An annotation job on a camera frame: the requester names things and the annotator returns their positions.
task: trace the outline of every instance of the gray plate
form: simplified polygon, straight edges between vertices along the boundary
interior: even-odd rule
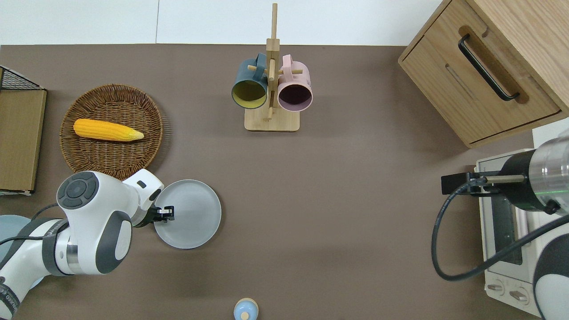
[[[22,230],[22,228],[30,221],[30,218],[26,218],[24,216],[0,215],[0,240],[17,236],[20,230]],[[12,243],[13,241],[10,241],[0,245],[0,261],[6,257]],[[34,282],[34,284],[32,284],[32,288],[37,286],[42,279],[43,278]]]
[[[155,222],[156,232],[175,248],[192,249],[206,243],[221,222],[221,203],[216,193],[197,180],[180,180],[167,186],[156,199],[160,208],[174,206],[174,220]]]

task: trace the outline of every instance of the oven window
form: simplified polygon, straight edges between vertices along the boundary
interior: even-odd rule
[[[516,210],[514,206],[502,195],[492,196],[492,220],[494,224],[494,245],[496,252],[516,241]],[[511,264],[522,264],[522,248],[516,249],[502,259]]]

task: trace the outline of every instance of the black cable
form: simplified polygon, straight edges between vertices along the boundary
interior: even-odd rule
[[[466,190],[470,186],[485,183],[485,180],[486,180],[486,178],[479,178],[479,179],[471,180],[471,181],[463,184],[462,186],[458,187],[453,193],[451,193],[448,196],[447,200],[444,202],[443,206],[440,208],[439,215],[436,217],[435,226],[432,230],[432,238],[431,238],[432,264],[435,267],[435,271],[437,272],[437,274],[441,278],[443,278],[447,281],[460,281],[460,280],[465,280],[465,279],[471,278],[473,276],[476,276],[476,275],[484,272],[484,270],[490,268],[492,265],[494,265],[498,261],[500,261],[503,258],[505,258],[506,256],[508,256],[510,253],[512,253],[516,249],[522,247],[523,245],[528,244],[529,242],[532,242],[533,240],[535,240],[537,237],[543,235],[544,233],[551,231],[557,227],[560,227],[561,225],[569,223],[569,215],[563,216],[559,219],[556,219],[556,220],[553,220],[547,224],[544,224],[543,226],[535,229],[534,231],[529,232],[523,238],[509,244],[507,247],[498,251],[492,257],[488,258],[488,260],[484,261],[482,264],[478,265],[477,267],[475,267],[474,269],[472,269],[468,272],[455,274],[455,275],[450,275],[450,274],[444,273],[440,269],[439,262],[438,262],[438,259],[436,256],[436,238],[437,238],[437,235],[439,233],[440,221],[442,220],[444,212],[446,211],[448,205],[457,195],[462,193],[464,190]]]
[[[15,241],[15,240],[43,240],[43,237],[10,237],[10,238],[6,238],[2,241],[0,241],[0,245],[3,245],[6,242],[9,241]]]
[[[45,206],[43,208],[40,209],[40,211],[36,212],[36,214],[34,214],[34,216],[32,217],[32,220],[34,220],[35,218],[37,218],[40,214],[42,214],[42,212],[44,212],[45,210],[51,208],[51,207],[55,207],[57,205],[57,203],[52,203],[49,206]]]

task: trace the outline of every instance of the black drawer handle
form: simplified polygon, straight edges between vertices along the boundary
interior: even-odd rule
[[[515,93],[513,96],[509,96],[498,83],[494,80],[494,78],[488,73],[488,71],[484,68],[484,66],[476,59],[476,57],[470,52],[470,50],[466,47],[464,41],[470,37],[470,34],[466,34],[462,39],[459,41],[459,49],[460,52],[468,59],[470,64],[478,71],[478,73],[486,80],[486,83],[496,92],[498,97],[504,101],[510,101],[511,99],[515,99],[519,96],[519,92]]]

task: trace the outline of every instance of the wooden mug stand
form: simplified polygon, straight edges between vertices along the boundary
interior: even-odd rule
[[[278,75],[282,74],[280,40],[277,38],[277,4],[273,3],[273,25],[271,37],[267,39],[267,66],[265,69],[269,85],[267,101],[257,109],[245,110],[245,129],[249,131],[294,132],[300,129],[300,112],[284,110],[277,102]],[[302,70],[293,70],[294,74]]]

